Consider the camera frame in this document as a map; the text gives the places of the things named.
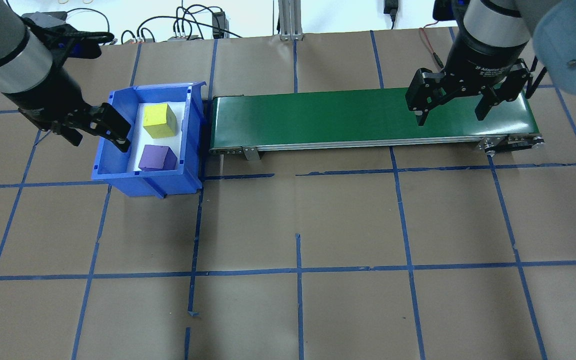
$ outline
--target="foam block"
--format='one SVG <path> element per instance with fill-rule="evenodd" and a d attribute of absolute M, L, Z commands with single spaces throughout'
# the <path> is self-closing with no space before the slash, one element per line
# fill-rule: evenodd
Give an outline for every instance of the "foam block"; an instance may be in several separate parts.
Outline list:
<path fill-rule="evenodd" d="M 168 104 L 147 105 L 143 109 L 143 129 L 153 139 L 174 137 L 177 117 Z"/>
<path fill-rule="evenodd" d="M 146 145 L 143 148 L 139 169 L 143 171 L 175 170 L 177 156 L 171 148 L 162 145 Z"/>

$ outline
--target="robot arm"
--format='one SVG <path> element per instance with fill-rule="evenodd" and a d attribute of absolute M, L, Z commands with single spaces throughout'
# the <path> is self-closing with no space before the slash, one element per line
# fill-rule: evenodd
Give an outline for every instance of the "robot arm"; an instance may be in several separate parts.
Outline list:
<path fill-rule="evenodd" d="M 83 130 L 104 137 L 124 153 L 131 129 L 110 104 L 91 106 L 77 83 L 62 68 L 77 47 L 88 59 L 101 55 L 98 43 L 109 41 L 106 32 L 79 32 L 49 16 L 46 28 L 21 19 L 0 1 L 0 92 L 19 107 L 37 128 L 51 130 L 74 146 Z"/>
<path fill-rule="evenodd" d="M 451 4 L 459 34 L 446 65 L 437 73 L 418 69 L 406 92 L 419 126 L 454 98 L 482 95 L 479 121 L 502 101 L 516 100 L 532 76 L 519 58 L 531 34 L 554 84 L 576 95 L 576 0 L 471 0 L 465 14 L 457 11 L 460 3 Z"/>

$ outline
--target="blue plastic bin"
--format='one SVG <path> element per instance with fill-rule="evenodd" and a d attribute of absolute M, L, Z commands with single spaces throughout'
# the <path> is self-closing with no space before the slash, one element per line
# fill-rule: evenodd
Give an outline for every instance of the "blue plastic bin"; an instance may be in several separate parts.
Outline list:
<path fill-rule="evenodd" d="M 110 103 L 132 126 L 132 142 L 140 103 L 185 102 L 179 166 L 176 170 L 128 171 L 133 150 L 121 152 L 110 141 L 101 139 L 94 158 L 92 180 L 103 180 L 127 196 L 194 194 L 201 189 L 199 180 L 199 131 L 206 122 L 201 87 L 205 82 L 132 86 L 110 92 Z"/>

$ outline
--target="power adapter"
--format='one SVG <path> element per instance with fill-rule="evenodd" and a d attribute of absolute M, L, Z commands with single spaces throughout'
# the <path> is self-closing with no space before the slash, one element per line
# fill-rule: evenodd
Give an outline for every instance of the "power adapter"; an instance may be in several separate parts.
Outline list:
<path fill-rule="evenodd" d="M 224 39 L 229 38 L 230 34 L 222 30 L 229 30 L 228 19 L 226 18 L 226 12 L 218 11 L 214 13 L 212 17 L 212 38 L 213 39 Z"/>
<path fill-rule="evenodd" d="M 383 13 L 390 14 L 390 20 L 394 27 L 395 19 L 397 18 L 397 11 L 400 9 L 400 0 L 384 0 Z"/>

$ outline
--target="green conveyor belt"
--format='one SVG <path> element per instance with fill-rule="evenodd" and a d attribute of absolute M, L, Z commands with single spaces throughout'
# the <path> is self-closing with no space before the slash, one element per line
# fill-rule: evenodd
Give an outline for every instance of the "green conveyor belt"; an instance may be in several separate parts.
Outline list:
<path fill-rule="evenodd" d="M 418 126 L 406 105 L 406 88 L 364 89 L 214 100 L 213 153 L 343 148 L 478 141 L 486 135 L 539 133 L 523 95 L 494 107 L 485 120 L 474 110 L 480 97 L 455 98 Z"/>

